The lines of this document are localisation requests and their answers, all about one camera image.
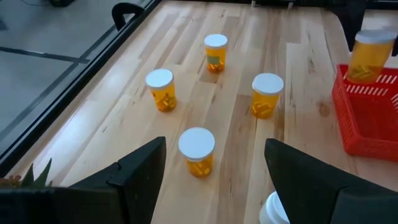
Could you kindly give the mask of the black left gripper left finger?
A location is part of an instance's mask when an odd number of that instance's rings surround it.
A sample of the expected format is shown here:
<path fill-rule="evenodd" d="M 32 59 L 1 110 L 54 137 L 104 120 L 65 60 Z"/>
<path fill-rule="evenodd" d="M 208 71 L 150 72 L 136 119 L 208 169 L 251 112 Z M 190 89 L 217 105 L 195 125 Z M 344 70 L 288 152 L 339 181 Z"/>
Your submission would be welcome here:
<path fill-rule="evenodd" d="M 156 137 L 69 187 L 0 190 L 0 224 L 150 224 L 166 138 Z"/>

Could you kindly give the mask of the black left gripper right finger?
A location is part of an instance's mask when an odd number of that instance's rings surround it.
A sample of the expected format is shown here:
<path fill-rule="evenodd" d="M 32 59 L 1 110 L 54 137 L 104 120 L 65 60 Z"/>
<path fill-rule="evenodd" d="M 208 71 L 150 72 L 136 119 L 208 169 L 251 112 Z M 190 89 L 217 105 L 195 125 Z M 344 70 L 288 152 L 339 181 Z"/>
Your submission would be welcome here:
<path fill-rule="evenodd" d="M 264 157 L 291 224 L 398 224 L 398 192 L 277 139 L 266 140 Z"/>

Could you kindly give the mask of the white plastic bottle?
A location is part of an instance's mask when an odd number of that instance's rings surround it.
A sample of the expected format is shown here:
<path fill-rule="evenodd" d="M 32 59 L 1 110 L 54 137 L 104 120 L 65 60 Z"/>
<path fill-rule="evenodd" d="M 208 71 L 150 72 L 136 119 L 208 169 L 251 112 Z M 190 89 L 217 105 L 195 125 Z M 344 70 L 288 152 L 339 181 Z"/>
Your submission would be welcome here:
<path fill-rule="evenodd" d="M 290 224 L 276 191 L 271 193 L 259 212 L 260 224 Z"/>

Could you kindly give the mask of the amber pill bottle with label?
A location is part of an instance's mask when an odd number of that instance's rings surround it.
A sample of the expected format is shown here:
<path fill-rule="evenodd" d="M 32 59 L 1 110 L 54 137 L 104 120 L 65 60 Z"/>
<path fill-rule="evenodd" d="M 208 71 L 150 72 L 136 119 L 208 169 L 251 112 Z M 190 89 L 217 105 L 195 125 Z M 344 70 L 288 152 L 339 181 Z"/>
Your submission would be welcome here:
<path fill-rule="evenodd" d="M 210 34 L 204 39 L 205 55 L 208 70 L 211 73 L 220 73 L 226 63 L 228 38 L 223 34 Z"/>

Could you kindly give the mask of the red plastic slotted basket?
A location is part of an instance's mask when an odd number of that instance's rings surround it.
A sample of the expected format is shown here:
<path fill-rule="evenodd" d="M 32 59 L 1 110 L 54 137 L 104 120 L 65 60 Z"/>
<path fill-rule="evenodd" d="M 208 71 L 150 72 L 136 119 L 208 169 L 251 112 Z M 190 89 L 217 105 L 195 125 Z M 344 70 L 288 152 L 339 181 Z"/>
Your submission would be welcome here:
<path fill-rule="evenodd" d="M 337 65 L 332 99 L 348 154 L 398 162 L 398 68 L 383 68 L 376 82 L 352 83 Z"/>

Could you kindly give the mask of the green succulent plant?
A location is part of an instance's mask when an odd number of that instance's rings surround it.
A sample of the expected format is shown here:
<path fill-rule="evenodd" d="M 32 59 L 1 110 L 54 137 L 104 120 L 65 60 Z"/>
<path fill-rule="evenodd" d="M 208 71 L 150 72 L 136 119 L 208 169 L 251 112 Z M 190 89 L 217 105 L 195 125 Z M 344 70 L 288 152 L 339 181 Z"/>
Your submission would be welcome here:
<path fill-rule="evenodd" d="M 33 165 L 29 167 L 26 175 L 21 177 L 20 175 L 10 175 L 8 178 L 0 178 L 0 189 L 5 188 L 42 188 L 51 187 L 52 181 L 47 185 L 47 177 L 52 165 L 52 159 L 50 159 L 45 167 L 45 169 L 40 173 L 40 175 L 35 178 Z"/>

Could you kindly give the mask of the black table frame rail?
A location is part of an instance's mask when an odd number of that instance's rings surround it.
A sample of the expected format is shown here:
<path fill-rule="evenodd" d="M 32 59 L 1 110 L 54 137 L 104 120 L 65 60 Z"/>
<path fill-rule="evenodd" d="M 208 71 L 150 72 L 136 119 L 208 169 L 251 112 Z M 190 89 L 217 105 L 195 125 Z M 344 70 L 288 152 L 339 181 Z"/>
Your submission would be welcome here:
<path fill-rule="evenodd" d="M 0 177 L 21 160 L 160 2 L 137 4 L 144 8 L 140 16 L 125 14 L 126 25 L 121 30 L 113 24 L 81 57 L 70 59 L 71 65 L 0 131 Z"/>

